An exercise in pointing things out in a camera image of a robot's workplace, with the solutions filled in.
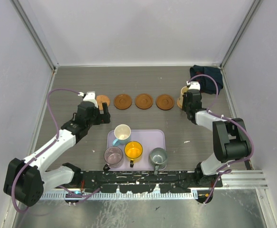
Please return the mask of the grey green mug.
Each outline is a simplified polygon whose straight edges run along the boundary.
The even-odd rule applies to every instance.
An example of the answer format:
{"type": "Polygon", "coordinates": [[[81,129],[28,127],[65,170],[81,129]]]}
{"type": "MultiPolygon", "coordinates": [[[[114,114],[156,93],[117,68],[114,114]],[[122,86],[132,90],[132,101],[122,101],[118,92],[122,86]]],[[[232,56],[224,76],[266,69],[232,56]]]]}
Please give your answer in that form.
{"type": "Polygon", "coordinates": [[[168,154],[163,148],[154,148],[149,154],[149,163],[154,169],[154,175],[158,175],[159,171],[167,165],[168,154]]]}

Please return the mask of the cream mug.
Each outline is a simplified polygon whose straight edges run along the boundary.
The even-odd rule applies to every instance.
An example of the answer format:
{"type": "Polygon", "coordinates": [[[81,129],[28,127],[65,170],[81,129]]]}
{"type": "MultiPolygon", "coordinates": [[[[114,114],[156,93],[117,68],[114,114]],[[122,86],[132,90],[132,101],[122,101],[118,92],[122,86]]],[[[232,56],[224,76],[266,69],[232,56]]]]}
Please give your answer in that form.
{"type": "Polygon", "coordinates": [[[186,87],[186,86],[182,87],[182,89],[180,91],[180,96],[177,99],[177,105],[180,109],[182,109],[183,93],[186,93],[187,91],[188,91],[188,87],[186,87]]]}

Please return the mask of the brown wooden coaster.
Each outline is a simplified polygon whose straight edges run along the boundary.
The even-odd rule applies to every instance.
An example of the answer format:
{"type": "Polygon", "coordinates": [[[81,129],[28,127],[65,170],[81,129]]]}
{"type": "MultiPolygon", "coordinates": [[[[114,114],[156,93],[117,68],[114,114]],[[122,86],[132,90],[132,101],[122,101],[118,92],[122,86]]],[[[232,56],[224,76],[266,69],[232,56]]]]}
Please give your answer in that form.
{"type": "Polygon", "coordinates": [[[175,102],[172,96],[167,94],[162,94],[157,97],[156,105],[159,109],[167,111],[174,107],[175,102]]]}
{"type": "Polygon", "coordinates": [[[114,106],[119,110],[126,110],[132,105],[132,99],[127,94],[119,94],[114,98],[114,106]]]}
{"type": "Polygon", "coordinates": [[[149,94],[139,94],[135,98],[135,105],[139,109],[149,109],[153,105],[153,98],[149,94]]]}

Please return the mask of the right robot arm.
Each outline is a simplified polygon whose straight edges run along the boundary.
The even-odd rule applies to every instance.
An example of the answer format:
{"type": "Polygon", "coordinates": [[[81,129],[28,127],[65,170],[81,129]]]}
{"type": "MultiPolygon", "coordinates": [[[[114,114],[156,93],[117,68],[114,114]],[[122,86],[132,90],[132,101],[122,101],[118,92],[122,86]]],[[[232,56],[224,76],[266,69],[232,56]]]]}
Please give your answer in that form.
{"type": "Polygon", "coordinates": [[[186,112],[187,119],[212,132],[213,153],[198,163],[194,170],[195,183],[206,187],[217,177],[218,170],[250,156],[251,142],[242,119],[217,117],[202,108],[202,95],[198,89],[189,89],[182,97],[182,110],[186,112]]]}

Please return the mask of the woven rattan coaster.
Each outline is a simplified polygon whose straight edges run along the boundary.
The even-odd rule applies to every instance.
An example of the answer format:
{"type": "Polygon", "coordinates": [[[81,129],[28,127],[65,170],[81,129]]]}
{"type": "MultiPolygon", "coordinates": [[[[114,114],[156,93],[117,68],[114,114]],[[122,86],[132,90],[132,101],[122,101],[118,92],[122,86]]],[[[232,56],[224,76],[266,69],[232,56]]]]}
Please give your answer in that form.
{"type": "Polygon", "coordinates": [[[100,110],[103,110],[103,106],[102,106],[103,103],[106,103],[107,106],[110,106],[110,99],[106,95],[96,96],[96,101],[100,110]]]}

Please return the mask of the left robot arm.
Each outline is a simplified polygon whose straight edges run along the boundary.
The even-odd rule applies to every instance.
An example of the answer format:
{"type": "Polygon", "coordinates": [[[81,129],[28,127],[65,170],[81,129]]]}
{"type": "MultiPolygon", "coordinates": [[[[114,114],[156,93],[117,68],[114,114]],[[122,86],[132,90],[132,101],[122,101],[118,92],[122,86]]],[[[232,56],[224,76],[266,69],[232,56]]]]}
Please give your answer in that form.
{"type": "Polygon", "coordinates": [[[53,139],[26,158],[13,159],[8,164],[3,191],[13,199],[28,207],[35,205],[44,192],[67,184],[77,188],[82,182],[80,168],[64,163],[59,168],[48,171],[48,167],[65,151],[84,138],[93,125],[110,123],[110,113],[106,103],[100,111],[91,101],[83,101],[77,107],[71,120],[62,125],[53,139]]]}

